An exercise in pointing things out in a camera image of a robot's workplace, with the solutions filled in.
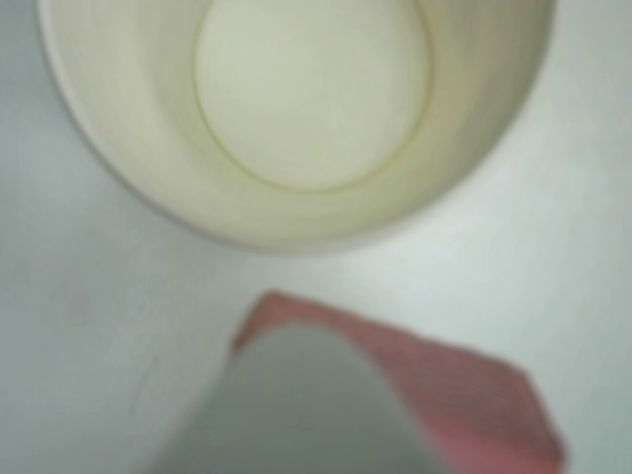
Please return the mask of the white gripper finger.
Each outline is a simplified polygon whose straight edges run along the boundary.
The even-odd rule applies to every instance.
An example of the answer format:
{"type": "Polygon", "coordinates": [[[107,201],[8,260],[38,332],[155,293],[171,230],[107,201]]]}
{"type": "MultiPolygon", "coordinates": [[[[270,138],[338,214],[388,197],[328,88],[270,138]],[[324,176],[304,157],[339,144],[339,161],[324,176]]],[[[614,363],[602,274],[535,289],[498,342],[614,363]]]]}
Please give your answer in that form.
{"type": "Polygon", "coordinates": [[[249,343],[151,473],[436,473],[439,460],[375,365],[331,330],[249,343]]]}

